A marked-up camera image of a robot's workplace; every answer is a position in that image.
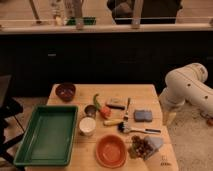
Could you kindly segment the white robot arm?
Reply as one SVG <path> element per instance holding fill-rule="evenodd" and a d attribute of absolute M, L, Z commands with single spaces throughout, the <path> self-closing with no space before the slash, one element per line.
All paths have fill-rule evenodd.
<path fill-rule="evenodd" d="M 208 71 L 200 63 L 191 63 L 166 74 L 166 87 L 159 95 L 164 125 L 172 122 L 176 110 L 180 109 L 185 101 L 213 118 L 213 88 L 204 84 L 207 78 Z"/>

